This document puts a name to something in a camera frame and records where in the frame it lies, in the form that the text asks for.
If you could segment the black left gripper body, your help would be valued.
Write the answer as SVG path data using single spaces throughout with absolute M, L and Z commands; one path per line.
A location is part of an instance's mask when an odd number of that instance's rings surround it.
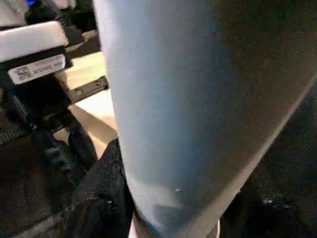
M 72 101 L 65 84 L 52 75 L 20 85 L 14 84 L 8 76 L 1 79 L 4 108 L 10 122 L 16 125 L 1 132 L 1 146 L 31 136 L 45 149 L 65 147 L 65 142 L 53 136 L 73 119 L 68 109 Z

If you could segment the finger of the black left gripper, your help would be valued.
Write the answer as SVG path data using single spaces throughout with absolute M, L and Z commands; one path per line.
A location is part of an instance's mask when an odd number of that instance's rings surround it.
M 67 95 L 71 102 L 79 102 L 103 90 L 107 90 L 108 88 L 108 80 L 105 76 L 102 76 L 89 83 L 83 84 L 77 88 L 69 90 L 67 92 Z
M 84 168 L 90 170 L 98 157 L 90 136 L 81 124 L 74 123 L 69 127 L 68 144 Z

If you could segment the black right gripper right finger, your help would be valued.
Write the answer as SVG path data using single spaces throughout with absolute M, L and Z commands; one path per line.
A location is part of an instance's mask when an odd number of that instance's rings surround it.
M 272 179 L 251 175 L 220 218 L 222 238 L 315 238 L 317 228 L 301 221 L 298 207 Z

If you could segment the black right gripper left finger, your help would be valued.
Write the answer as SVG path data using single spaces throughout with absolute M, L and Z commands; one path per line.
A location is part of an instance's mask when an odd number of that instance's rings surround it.
M 118 139 L 81 180 L 72 197 L 67 218 L 68 238 L 126 238 L 129 236 L 134 202 L 127 186 Z

